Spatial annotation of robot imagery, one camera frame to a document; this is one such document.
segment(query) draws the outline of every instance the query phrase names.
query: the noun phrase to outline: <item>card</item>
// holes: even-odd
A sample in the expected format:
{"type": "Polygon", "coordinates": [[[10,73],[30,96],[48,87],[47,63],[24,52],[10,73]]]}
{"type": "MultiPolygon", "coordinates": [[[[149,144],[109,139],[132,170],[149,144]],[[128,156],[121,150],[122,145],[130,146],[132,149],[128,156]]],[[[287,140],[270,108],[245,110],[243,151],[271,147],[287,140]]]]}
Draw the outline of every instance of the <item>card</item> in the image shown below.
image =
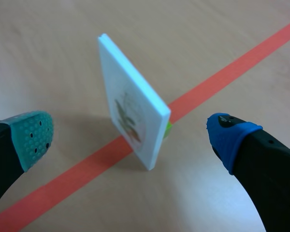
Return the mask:
{"type": "Polygon", "coordinates": [[[171,110],[108,35],[98,43],[112,122],[151,170],[169,132],[171,110]]]}

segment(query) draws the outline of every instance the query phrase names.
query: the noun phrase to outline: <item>orange tape line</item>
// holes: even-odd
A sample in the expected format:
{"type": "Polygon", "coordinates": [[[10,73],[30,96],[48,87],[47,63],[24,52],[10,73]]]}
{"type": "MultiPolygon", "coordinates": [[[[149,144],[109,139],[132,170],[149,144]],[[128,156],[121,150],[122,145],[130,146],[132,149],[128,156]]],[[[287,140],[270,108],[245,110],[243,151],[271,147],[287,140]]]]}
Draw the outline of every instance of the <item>orange tape line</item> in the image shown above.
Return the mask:
{"type": "MultiPolygon", "coordinates": [[[[169,107],[175,123],[290,40],[290,24],[185,93],[169,107]]],[[[118,137],[0,213],[0,232],[16,232],[79,190],[132,150],[118,137]]]]}

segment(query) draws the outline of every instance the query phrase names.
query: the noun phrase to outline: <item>red tape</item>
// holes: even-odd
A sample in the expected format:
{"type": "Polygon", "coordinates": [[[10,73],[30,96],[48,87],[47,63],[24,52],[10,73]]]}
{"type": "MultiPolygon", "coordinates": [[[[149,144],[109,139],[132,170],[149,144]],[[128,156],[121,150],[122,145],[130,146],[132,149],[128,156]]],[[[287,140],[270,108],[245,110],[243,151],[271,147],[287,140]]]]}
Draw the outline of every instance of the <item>red tape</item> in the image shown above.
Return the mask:
{"type": "MultiPolygon", "coordinates": [[[[175,123],[290,40],[290,24],[191,89],[169,107],[175,123]]],[[[118,137],[0,213],[0,232],[16,232],[132,152],[118,137]]]]}

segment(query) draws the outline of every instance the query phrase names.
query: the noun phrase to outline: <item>white card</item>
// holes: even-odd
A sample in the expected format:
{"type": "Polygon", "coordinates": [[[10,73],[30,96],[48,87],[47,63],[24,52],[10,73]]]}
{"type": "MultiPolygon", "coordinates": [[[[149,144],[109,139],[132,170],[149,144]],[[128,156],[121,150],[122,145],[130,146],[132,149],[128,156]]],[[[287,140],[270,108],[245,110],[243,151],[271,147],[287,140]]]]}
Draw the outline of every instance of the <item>white card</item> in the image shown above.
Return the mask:
{"type": "Polygon", "coordinates": [[[151,170],[171,110],[106,34],[98,43],[112,122],[151,170]]]}

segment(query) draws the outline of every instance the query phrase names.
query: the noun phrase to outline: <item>green object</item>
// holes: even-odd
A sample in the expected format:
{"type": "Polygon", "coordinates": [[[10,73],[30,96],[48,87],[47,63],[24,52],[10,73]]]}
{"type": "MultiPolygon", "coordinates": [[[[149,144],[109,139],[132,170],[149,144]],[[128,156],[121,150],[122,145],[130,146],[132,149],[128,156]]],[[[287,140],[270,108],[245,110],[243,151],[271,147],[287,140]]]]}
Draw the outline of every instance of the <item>green object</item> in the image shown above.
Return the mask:
{"type": "Polygon", "coordinates": [[[164,137],[163,137],[164,139],[169,136],[172,126],[173,125],[171,124],[171,122],[168,122],[168,125],[166,126],[166,129],[165,129],[164,137]]]}

